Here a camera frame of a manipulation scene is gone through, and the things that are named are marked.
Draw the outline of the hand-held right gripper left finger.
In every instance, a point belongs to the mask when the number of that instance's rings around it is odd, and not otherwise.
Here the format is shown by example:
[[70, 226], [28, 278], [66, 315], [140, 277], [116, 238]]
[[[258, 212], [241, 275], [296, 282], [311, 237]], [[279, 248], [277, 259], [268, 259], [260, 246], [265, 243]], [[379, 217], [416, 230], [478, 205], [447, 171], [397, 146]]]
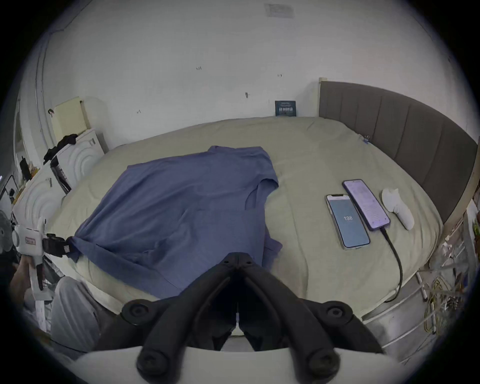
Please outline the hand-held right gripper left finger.
[[135, 367], [146, 381], [178, 381], [186, 347], [220, 351], [236, 327], [232, 288], [238, 258], [229, 254], [174, 297], [126, 303], [97, 351], [140, 346]]

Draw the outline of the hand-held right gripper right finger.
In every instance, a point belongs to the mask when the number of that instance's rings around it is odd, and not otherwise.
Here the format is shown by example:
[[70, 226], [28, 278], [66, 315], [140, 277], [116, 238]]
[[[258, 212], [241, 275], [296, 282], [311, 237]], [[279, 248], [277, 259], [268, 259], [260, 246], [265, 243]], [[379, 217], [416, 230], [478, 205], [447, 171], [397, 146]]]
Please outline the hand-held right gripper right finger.
[[379, 342], [348, 304], [299, 298], [246, 253], [237, 254], [237, 270], [246, 286], [273, 314], [302, 380], [332, 380], [341, 362], [335, 348], [383, 354]]

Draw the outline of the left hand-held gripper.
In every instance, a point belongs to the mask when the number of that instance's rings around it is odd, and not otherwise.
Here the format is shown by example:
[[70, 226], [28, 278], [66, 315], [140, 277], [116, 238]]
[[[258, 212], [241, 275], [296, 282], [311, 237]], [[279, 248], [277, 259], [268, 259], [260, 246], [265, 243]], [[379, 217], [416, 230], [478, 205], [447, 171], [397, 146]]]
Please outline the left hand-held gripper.
[[[32, 259], [32, 264], [29, 265], [29, 278], [35, 301], [53, 300], [52, 291], [43, 283], [45, 224], [45, 218], [41, 217], [38, 220], [37, 229], [30, 229], [21, 224], [16, 224], [12, 232], [12, 241], [16, 251]], [[52, 235], [52, 247], [52, 255], [56, 257], [69, 256], [73, 251], [71, 242], [56, 234]]]

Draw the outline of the person's left hand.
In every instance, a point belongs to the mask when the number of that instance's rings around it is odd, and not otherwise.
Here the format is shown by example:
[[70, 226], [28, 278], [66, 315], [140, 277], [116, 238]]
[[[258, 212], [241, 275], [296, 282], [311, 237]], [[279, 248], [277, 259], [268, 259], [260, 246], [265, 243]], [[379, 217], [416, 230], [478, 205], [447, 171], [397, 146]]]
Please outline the person's left hand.
[[25, 293], [31, 287], [30, 268], [35, 268], [33, 258], [21, 255], [19, 263], [12, 263], [15, 273], [9, 283], [9, 294], [12, 302], [17, 307], [22, 307], [25, 301]]

